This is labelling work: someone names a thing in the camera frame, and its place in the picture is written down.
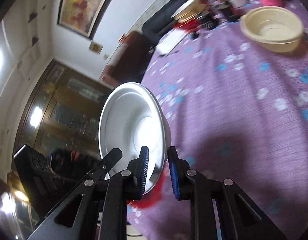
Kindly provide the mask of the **red transparent flower plate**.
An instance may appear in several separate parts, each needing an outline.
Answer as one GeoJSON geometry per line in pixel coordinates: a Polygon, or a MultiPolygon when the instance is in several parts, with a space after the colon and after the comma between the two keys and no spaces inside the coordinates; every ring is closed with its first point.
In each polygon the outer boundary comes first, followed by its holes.
{"type": "Polygon", "coordinates": [[[127,206],[137,210],[148,209],[155,206],[163,200],[165,191],[169,189],[169,179],[170,176],[164,173],[149,193],[145,194],[141,200],[129,200],[127,206]]]}

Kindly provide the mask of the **white foam bowl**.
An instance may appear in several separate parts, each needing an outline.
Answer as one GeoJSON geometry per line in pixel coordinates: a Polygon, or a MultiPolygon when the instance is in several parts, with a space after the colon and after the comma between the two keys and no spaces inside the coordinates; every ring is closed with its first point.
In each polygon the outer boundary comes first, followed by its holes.
{"type": "Polygon", "coordinates": [[[138,158],[142,146],[148,147],[149,161],[145,193],[157,184],[171,146],[168,121],[152,92],[140,83],[119,85],[109,95],[102,109],[98,127],[101,157],[113,148],[122,158],[109,171],[109,176],[125,170],[130,160],[138,158]]]}

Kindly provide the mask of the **beige plastic bowl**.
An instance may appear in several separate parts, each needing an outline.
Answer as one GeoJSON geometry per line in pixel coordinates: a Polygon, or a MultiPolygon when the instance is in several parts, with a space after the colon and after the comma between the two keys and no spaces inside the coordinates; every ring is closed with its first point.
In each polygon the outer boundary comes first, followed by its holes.
{"type": "Polygon", "coordinates": [[[247,38],[275,53],[295,51],[304,36],[300,18],[288,9],[275,6],[255,8],[240,18],[247,38]]]}

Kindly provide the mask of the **seated person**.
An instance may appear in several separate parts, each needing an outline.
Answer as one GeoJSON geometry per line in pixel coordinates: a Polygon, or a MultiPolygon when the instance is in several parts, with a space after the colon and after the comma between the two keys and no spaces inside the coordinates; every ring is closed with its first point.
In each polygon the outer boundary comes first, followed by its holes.
{"type": "Polygon", "coordinates": [[[64,148],[56,148],[47,160],[52,172],[72,180],[82,179],[98,162],[98,159],[90,155],[64,148]]]}

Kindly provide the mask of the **wooden glass cabinet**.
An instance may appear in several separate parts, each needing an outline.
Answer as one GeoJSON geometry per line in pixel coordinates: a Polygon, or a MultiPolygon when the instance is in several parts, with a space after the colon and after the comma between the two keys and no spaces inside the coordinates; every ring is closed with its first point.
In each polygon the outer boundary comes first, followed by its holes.
{"type": "Polygon", "coordinates": [[[52,60],[20,119],[13,152],[29,145],[47,156],[56,148],[100,158],[98,125],[111,89],[52,60]]]}

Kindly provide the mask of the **purple floral tablecloth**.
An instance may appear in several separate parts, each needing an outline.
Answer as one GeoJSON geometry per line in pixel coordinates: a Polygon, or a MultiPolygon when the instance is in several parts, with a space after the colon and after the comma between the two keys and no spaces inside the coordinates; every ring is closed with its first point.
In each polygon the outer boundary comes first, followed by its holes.
{"type": "Polygon", "coordinates": [[[288,239],[308,226],[308,12],[305,51],[276,54],[222,21],[175,53],[154,53],[142,84],[157,98],[180,158],[234,180],[288,239]]]}

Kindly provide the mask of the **white paper sheet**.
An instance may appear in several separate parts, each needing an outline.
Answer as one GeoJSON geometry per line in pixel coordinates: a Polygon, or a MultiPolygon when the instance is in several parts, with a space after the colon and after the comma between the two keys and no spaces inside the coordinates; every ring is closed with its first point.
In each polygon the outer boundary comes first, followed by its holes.
{"type": "Polygon", "coordinates": [[[175,46],[177,46],[183,38],[188,34],[188,31],[179,28],[174,28],[169,31],[157,44],[156,50],[160,55],[170,53],[175,46]]]}

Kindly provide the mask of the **framed horse painting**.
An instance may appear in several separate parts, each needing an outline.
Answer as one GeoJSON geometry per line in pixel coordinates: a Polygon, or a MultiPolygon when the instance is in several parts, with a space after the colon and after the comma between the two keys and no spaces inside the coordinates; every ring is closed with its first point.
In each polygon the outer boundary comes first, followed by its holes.
{"type": "Polygon", "coordinates": [[[57,24],[92,40],[111,0],[60,0],[57,24]]]}

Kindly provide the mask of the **black leather sofa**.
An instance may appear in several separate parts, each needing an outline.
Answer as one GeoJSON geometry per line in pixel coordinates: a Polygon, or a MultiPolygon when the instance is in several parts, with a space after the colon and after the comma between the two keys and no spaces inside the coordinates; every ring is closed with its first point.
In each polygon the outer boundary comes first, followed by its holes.
{"type": "Polygon", "coordinates": [[[142,33],[148,38],[151,45],[155,47],[160,39],[168,33],[174,24],[172,15],[188,0],[169,0],[166,5],[159,9],[142,26],[142,33]]]}

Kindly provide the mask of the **red plate under stack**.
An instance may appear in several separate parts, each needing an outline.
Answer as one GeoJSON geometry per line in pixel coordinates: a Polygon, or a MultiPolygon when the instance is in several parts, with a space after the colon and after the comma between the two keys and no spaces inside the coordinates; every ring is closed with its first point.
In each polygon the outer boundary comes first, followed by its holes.
{"type": "Polygon", "coordinates": [[[197,31],[200,28],[201,24],[197,19],[192,19],[187,22],[182,22],[182,23],[175,23],[174,28],[176,29],[181,29],[183,31],[187,32],[194,32],[197,31]]]}

